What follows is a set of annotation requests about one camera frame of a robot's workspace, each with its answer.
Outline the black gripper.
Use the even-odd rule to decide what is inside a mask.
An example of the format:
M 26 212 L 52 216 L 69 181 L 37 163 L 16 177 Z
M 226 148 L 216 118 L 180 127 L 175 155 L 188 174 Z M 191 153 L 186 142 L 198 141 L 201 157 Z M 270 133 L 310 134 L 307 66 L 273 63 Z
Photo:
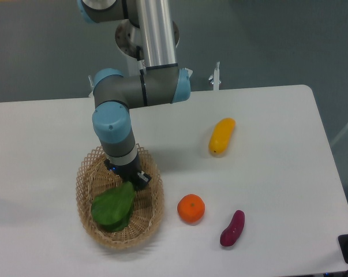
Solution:
M 151 176 L 141 170 L 138 154 L 125 165 L 112 164 L 108 159 L 104 160 L 104 165 L 108 171 L 119 175 L 124 182 L 131 182 L 135 190 L 144 190 L 151 180 Z

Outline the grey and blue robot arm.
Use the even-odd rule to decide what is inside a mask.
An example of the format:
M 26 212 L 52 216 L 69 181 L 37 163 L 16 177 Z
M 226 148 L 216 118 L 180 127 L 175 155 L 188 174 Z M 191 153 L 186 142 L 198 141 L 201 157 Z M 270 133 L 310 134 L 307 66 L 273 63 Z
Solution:
M 107 68 L 96 73 L 93 96 L 93 129 L 104 150 L 108 170 L 143 190 L 151 176 L 143 172 L 133 134 L 130 110 L 186 101 L 190 97 L 190 77 L 177 64 L 174 22 L 168 1 L 78 1 L 85 20 L 92 23 L 124 20 L 141 36 L 126 34 L 133 56 L 144 61 L 140 74 L 124 77 Z

